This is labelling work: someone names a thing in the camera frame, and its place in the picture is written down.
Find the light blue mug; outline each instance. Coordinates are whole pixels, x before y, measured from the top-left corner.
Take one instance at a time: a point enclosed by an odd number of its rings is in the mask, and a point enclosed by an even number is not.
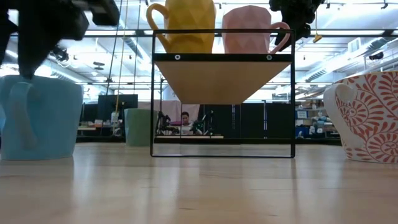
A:
[[[83,90],[65,80],[0,78],[1,159],[60,159],[73,154]]]

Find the mug handle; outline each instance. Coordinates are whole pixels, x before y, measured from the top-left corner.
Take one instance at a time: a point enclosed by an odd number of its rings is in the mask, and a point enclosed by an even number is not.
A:
[[[276,29],[276,28],[290,29],[289,25],[287,25],[287,23],[285,22],[276,22],[274,24],[271,24],[270,29]],[[285,37],[282,39],[282,41],[269,53],[270,54],[276,53],[286,44],[286,42],[289,40],[289,37],[290,34],[285,34]]]
[[[148,24],[149,24],[150,28],[152,28],[153,30],[158,30],[159,28],[157,27],[154,19],[152,18],[153,10],[160,12],[164,16],[165,19],[169,18],[169,11],[167,10],[166,7],[162,6],[161,4],[157,4],[157,3],[153,3],[148,7],[148,9],[147,9]],[[159,38],[160,43],[162,43],[166,52],[168,52],[170,49],[170,42],[166,39],[165,35],[159,34],[157,36],[157,38]]]
[[[17,132],[21,135],[24,149],[30,149],[37,144],[37,136],[32,129],[27,111],[27,97],[32,90],[34,90],[32,84],[19,82],[12,86],[9,95],[11,114]]]
[[[356,97],[356,90],[343,83],[333,84],[323,93],[323,102],[333,125],[336,127],[337,131],[347,139],[347,141],[345,141],[347,146],[352,149],[361,149],[363,140],[354,134],[344,121],[337,107],[336,97],[344,103],[353,102]]]

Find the black metal frame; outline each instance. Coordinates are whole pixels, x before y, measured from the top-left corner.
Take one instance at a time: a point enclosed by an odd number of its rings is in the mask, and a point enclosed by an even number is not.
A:
[[[221,34],[221,33],[282,33],[291,35],[291,54],[157,54],[156,36],[163,34]],[[289,156],[222,156],[222,155],[155,155],[154,154],[154,87],[156,61],[217,61],[217,62],[290,62],[290,105],[291,116],[295,117],[295,32],[285,29],[195,29],[154,30],[152,34],[152,72],[150,93],[150,156],[152,157],[246,157],[246,158],[294,158],[296,154],[295,119],[291,124]]]

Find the rack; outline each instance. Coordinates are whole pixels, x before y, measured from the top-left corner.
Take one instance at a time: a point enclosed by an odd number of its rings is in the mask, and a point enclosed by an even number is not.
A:
[[[285,33],[291,36],[291,54],[158,54],[156,36],[163,34]],[[291,116],[295,117],[295,33],[283,29],[154,30],[152,35],[151,118],[154,116],[155,65],[182,104],[240,105],[283,69],[290,66]],[[154,139],[154,121],[150,121]],[[289,156],[157,155],[152,157],[295,157],[295,120],[290,128]]]

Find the white mug with red pattern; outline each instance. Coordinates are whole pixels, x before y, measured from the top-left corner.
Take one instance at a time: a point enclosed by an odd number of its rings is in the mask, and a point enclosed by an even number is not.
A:
[[[346,77],[323,101],[348,159],[398,164],[398,71]]]

